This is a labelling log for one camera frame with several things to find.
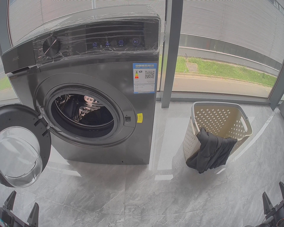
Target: brand logo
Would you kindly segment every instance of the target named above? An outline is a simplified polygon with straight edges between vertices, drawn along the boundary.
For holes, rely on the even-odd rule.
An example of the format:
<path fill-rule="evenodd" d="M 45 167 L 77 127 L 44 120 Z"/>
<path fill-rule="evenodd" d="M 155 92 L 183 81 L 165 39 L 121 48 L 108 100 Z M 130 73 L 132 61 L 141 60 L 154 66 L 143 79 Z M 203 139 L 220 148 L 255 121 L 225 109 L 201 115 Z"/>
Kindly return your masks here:
<path fill-rule="evenodd" d="M 18 59 L 19 59 L 19 56 L 13 58 L 13 61 L 16 61 L 16 60 L 18 60 Z"/>

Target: laundry basket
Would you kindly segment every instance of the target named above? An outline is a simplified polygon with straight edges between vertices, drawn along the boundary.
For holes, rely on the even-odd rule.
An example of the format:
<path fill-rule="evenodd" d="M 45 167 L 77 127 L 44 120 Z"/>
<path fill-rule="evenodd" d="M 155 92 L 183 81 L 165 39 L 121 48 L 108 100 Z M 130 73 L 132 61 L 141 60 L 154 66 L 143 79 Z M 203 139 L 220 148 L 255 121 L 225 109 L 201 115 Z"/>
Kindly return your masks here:
<path fill-rule="evenodd" d="M 226 102 L 195 102 L 183 140 L 183 150 L 187 160 L 200 148 L 196 135 L 200 128 L 223 138 L 237 139 L 230 155 L 252 135 L 252 128 L 240 105 Z"/>

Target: marble floor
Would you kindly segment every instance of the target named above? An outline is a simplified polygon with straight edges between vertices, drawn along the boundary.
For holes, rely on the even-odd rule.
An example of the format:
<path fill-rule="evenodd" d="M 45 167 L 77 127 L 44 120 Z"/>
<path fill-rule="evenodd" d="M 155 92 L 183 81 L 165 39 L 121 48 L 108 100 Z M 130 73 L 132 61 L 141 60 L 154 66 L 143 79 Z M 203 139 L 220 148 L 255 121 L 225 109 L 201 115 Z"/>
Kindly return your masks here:
<path fill-rule="evenodd" d="M 53 148 L 30 187 L 17 188 L 13 212 L 24 221 L 35 202 L 39 226 L 236 226 L 264 219 L 262 193 L 275 205 L 284 181 L 284 118 L 268 106 L 242 105 L 254 131 L 225 166 L 199 174 L 186 166 L 183 138 L 191 103 L 156 103 L 149 165 L 64 160 Z M 0 185 L 0 203 L 12 188 Z"/>

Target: open door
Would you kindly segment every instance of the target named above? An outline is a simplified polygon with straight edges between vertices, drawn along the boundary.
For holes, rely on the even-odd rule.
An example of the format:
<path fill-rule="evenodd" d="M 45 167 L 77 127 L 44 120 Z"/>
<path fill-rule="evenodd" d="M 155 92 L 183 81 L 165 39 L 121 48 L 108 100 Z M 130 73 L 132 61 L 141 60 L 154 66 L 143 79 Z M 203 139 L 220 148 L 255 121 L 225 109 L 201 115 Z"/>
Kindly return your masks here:
<path fill-rule="evenodd" d="M 30 107 L 0 107 L 0 183 L 7 187 L 32 185 L 46 167 L 51 137 L 47 123 Z"/>

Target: button icon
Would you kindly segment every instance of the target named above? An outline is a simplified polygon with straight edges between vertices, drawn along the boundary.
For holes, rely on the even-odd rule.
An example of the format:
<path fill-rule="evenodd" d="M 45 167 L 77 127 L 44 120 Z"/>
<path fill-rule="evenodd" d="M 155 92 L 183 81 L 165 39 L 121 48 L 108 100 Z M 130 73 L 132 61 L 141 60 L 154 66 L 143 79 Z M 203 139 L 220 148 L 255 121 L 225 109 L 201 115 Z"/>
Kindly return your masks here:
<path fill-rule="evenodd" d="M 140 44 L 140 39 L 138 39 L 138 38 L 134 38 L 133 40 L 132 40 L 132 43 L 133 43 L 133 45 L 139 45 Z"/>

